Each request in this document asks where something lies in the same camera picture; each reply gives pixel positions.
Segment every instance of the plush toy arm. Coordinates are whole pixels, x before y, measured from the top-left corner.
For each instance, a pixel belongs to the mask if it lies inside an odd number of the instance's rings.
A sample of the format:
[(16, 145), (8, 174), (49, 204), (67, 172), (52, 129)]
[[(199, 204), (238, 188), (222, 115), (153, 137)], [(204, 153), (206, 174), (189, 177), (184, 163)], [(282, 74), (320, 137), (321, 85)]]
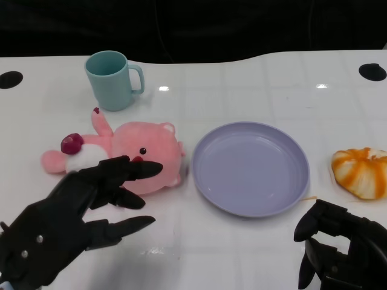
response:
[(91, 123), (98, 135), (109, 137), (113, 136), (113, 130), (110, 128), (104, 114), (99, 110), (99, 108), (95, 108), (91, 113)]

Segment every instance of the mug handle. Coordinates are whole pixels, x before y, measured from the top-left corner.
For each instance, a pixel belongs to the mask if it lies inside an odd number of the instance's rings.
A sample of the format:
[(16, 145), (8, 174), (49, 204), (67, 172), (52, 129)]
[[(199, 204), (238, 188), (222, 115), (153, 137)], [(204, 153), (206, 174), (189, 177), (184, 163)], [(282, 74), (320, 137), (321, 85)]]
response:
[(145, 89), (143, 70), (138, 65), (128, 64), (128, 68), (135, 69), (138, 72), (138, 75), (140, 76), (141, 89), (133, 89), (132, 94), (136, 94), (136, 95), (142, 94), (144, 92), (144, 89)]

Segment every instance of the purple plate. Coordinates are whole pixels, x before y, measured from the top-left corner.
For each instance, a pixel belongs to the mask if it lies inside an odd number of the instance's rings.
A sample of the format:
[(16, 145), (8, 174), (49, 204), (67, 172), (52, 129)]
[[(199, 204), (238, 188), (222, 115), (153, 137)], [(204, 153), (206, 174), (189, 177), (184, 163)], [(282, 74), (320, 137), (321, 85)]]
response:
[(197, 144), (191, 167), (196, 186), (210, 202), (250, 218), (289, 209), (309, 186), (304, 151), (287, 134), (260, 123), (211, 131)]

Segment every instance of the plush toy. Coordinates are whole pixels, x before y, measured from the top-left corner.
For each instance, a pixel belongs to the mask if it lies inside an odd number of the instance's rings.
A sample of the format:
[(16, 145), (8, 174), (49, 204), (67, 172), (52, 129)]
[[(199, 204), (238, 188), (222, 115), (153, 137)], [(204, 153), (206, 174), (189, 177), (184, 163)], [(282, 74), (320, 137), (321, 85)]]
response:
[(337, 151), (332, 171), (338, 184), (360, 199), (387, 196), (387, 152), (372, 148)]
[(42, 155), (46, 172), (78, 171), (96, 166), (101, 160), (127, 155), (133, 162), (161, 163), (163, 170), (152, 178), (125, 182), (126, 189), (142, 195), (180, 183), (179, 170), (185, 152), (183, 144), (175, 138), (174, 125), (129, 122), (113, 133), (98, 108), (93, 110), (91, 122), (98, 135), (71, 134), (63, 139), (61, 151), (50, 150)]

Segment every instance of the cable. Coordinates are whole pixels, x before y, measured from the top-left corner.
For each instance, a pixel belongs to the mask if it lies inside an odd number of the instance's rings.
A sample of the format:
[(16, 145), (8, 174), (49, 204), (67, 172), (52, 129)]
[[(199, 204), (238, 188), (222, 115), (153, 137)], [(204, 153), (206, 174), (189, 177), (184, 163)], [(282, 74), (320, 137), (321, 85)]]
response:
[(157, 0), (154, 0), (154, 7), (155, 7), (155, 18), (156, 18), (156, 28), (157, 28), (157, 36), (158, 36), (158, 40), (160, 41), (161, 43), (161, 46), (163, 47), (163, 50), (165, 52), (165, 54), (168, 56), (168, 59), (172, 62), (172, 63), (175, 63), (174, 59), (172, 58), (172, 56), (169, 54), (168, 50), (165, 48), (165, 45), (164, 45), (164, 41), (163, 41), (163, 38), (161, 36), (161, 31), (160, 31), (160, 26), (158, 25), (158, 14), (157, 14), (157, 5), (156, 5), (156, 1)]
[(309, 49), (312, 49), (312, 15), (313, 15), (313, 9), (314, 9), (314, 0), (311, 0), (310, 2), (310, 9), (309, 9), (309, 21), (308, 21), (308, 37), (309, 37)]

